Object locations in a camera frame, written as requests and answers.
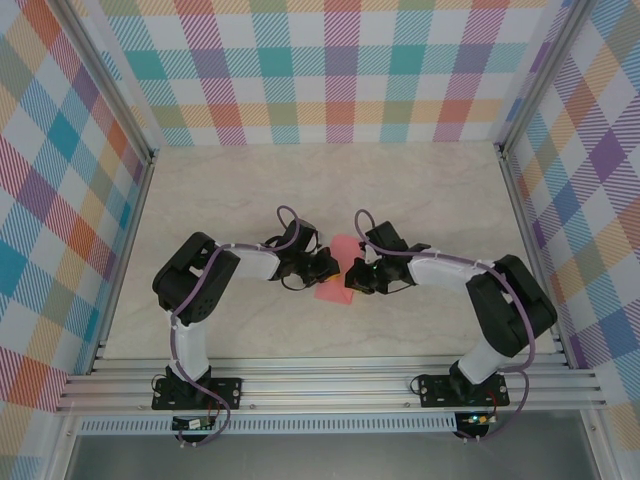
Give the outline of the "grey metal sheet panel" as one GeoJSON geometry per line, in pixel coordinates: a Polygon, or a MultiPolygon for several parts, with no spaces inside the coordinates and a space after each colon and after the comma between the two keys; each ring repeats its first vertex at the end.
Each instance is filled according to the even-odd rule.
{"type": "Polygon", "coordinates": [[[585,450],[429,435],[83,436],[65,480],[600,480],[585,450]]]}

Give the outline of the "aluminium frame post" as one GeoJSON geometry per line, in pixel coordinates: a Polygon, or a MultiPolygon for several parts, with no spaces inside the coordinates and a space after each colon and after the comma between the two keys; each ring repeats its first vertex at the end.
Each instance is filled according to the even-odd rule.
{"type": "Polygon", "coordinates": [[[508,152],[523,134],[597,2],[548,0],[491,127],[489,138],[497,152],[508,152]]]}
{"type": "Polygon", "coordinates": [[[104,95],[114,117],[120,123],[133,148],[146,164],[153,164],[155,149],[145,139],[141,128],[131,113],[116,82],[109,72],[98,48],[94,45],[70,0],[46,0],[51,11],[60,22],[78,52],[85,68],[104,95]]]}

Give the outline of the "aluminium side rail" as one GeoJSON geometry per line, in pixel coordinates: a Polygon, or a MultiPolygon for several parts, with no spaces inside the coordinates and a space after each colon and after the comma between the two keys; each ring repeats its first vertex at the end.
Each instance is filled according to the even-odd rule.
{"type": "Polygon", "coordinates": [[[545,276],[542,257],[536,242],[534,230],[528,221],[524,199],[518,189],[514,171],[509,162],[508,155],[501,150],[501,146],[499,144],[494,144],[493,147],[494,147],[498,164],[501,170],[501,174],[503,176],[503,180],[508,192],[508,196],[514,211],[514,215],[516,217],[516,222],[518,225],[520,236],[522,238],[524,249],[526,251],[526,255],[527,255],[531,270],[533,272],[533,276],[540,283],[542,290],[548,296],[552,305],[556,309],[557,321],[554,324],[554,326],[550,329],[551,335],[554,340],[556,352],[558,354],[562,354],[565,358],[566,366],[570,369],[573,369],[574,362],[573,362],[572,354],[569,351],[568,347],[566,346],[565,335],[564,335],[563,326],[561,323],[561,315],[559,313],[558,306],[555,303],[555,299],[553,297],[552,292],[550,291],[550,287],[549,287],[547,278],[545,276]]]}
{"type": "Polygon", "coordinates": [[[114,279],[105,310],[100,317],[97,330],[90,344],[89,356],[83,364],[83,375],[88,375],[92,372],[93,364],[98,357],[98,351],[106,345],[108,340],[159,153],[159,149],[153,150],[143,169],[142,182],[126,230],[123,249],[114,270],[114,279]]]}

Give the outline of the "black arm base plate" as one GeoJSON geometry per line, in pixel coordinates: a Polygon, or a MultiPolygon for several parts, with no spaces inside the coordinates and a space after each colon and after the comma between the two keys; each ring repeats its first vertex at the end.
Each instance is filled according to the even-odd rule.
{"type": "MultiPolygon", "coordinates": [[[[242,384],[239,378],[212,378],[205,380],[203,388],[222,398],[231,410],[240,407],[242,384]]],[[[152,381],[151,409],[208,410],[217,409],[218,401],[179,378],[160,376],[152,381]]]]}
{"type": "Polygon", "coordinates": [[[450,375],[420,375],[418,395],[423,408],[510,405],[506,381],[500,374],[494,374],[478,385],[466,380],[456,385],[450,375]]]}

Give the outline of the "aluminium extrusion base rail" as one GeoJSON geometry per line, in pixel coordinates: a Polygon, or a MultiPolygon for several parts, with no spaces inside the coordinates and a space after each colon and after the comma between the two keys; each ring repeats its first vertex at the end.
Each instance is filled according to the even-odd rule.
{"type": "MultiPolygon", "coordinates": [[[[243,413],[380,413],[416,411],[408,383],[419,374],[444,374],[451,356],[214,359],[212,373],[242,379],[243,413]]],[[[98,359],[88,375],[67,380],[58,413],[149,412],[151,380],[160,359],[98,359]]],[[[600,409],[604,392],[594,372],[570,369],[561,354],[543,354],[529,378],[506,375],[510,405],[528,411],[600,409]]]]}

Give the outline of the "pink cloth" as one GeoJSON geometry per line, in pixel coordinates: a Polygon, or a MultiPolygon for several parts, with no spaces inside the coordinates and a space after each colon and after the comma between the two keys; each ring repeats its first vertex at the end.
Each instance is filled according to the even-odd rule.
{"type": "Polygon", "coordinates": [[[362,256],[359,241],[349,235],[335,235],[329,245],[331,255],[338,261],[341,276],[338,279],[316,286],[314,298],[320,301],[341,305],[350,305],[354,290],[344,286],[345,275],[353,266],[354,260],[362,256]]]}

